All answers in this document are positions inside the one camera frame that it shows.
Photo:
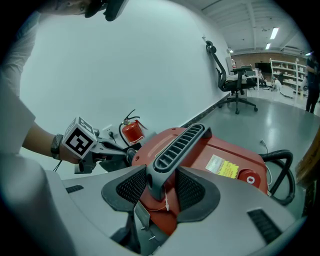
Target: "black mesh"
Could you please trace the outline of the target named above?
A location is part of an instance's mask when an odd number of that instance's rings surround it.
[[[115,190],[119,196],[135,205],[145,190],[146,185],[146,170],[143,169],[121,182],[116,186]]]
[[[205,196],[205,188],[180,171],[175,172],[175,188],[181,211],[199,203]]]

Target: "ceiling light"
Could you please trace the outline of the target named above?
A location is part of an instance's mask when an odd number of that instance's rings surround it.
[[[278,27],[274,27],[274,28],[273,28],[270,39],[275,39],[275,38],[276,38],[276,35],[277,35],[277,33],[278,33],[278,30],[279,30]]]

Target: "yellow label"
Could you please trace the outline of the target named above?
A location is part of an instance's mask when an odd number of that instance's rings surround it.
[[[238,173],[238,168],[239,166],[235,165],[232,162],[229,161],[224,161],[221,169],[219,171],[219,175],[221,176],[225,176],[225,177],[229,177],[232,179],[235,179],[237,177],[237,173]]]

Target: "red button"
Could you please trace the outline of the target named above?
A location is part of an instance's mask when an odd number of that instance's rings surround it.
[[[252,184],[256,188],[259,188],[261,181],[260,176],[253,170],[242,170],[239,173],[238,180]]]

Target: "wristwatch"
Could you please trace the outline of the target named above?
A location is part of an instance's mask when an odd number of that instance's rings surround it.
[[[53,138],[50,151],[54,159],[57,159],[57,160],[59,159],[59,153],[60,153],[59,148],[63,138],[64,136],[61,134],[57,134]]]

